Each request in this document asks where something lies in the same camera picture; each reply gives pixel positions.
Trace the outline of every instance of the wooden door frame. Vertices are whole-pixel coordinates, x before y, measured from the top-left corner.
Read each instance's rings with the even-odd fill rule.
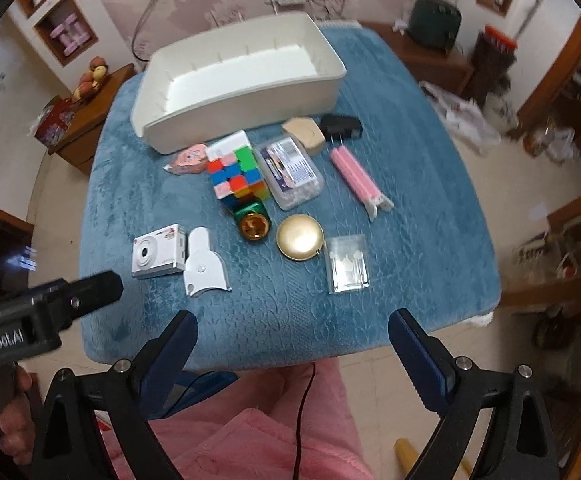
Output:
[[[520,139],[545,115],[548,107],[557,98],[561,89],[573,78],[581,63],[581,15],[573,31],[535,91],[517,113],[519,126],[510,130],[508,135]]]

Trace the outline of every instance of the clear plastic box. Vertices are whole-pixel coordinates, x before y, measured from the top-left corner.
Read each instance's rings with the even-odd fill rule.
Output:
[[[270,192],[284,211],[323,191],[323,176],[294,136],[285,135],[259,144],[254,155]]]
[[[328,292],[351,292],[370,287],[368,248],[364,235],[337,236],[323,243]]]

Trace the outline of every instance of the pink eraser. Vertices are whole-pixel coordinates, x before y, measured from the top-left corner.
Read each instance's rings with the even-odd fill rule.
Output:
[[[206,169],[207,162],[206,146],[194,144],[177,153],[170,164],[164,166],[164,169],[174,174],[201,173]]]
[[[230,189],[230,183],[225,180],[224,182],[221,182],[220,184],[217,184],[214,187],[215,190],[215,196],[217,197],[218,200],[221,200],[222,198],[226,198],[228,195],[232,195],[233,190]]]

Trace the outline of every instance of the blue gripper pad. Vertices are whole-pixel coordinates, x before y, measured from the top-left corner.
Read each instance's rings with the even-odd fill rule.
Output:
[[[448,412],[449,385],[444,374],[435,364],[433,357],[428,353],[422,342],[419,340],[415,330],[428,337],[421,327],[408,314],[415,327],[411,328],[404,319],[401,310],[395,310],[388,320],[388,336],[393,344],[397,356],[401,359],[401,364],[408,372],[408,377],[412,381],[419,398],[427,410],[443,416]]]
[[[138,409],[144,420],[163,408],[197,344],[197,335],[197,319],[190,312],[181,310],[157,339],[148,341],[139,351],[135,361],[145,352],[150,364],[143,373],[139,388]]]

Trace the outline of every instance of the plastic bag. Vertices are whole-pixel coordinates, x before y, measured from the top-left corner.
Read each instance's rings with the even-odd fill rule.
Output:
[[[419,83],[448,133],[485,156],[501,143],[501,135],[483,118],[474,102],[463,99],[426,81]]]
[[[486,96],[481,112],[488,124],[502,135],[519,126],[519,118],[510,101],[495,94]]]
[[[554,140],[545,149],[546,155],[557,164],[576,156],[577,148],[573,143],[574,129],[564,128],[553,131]]]

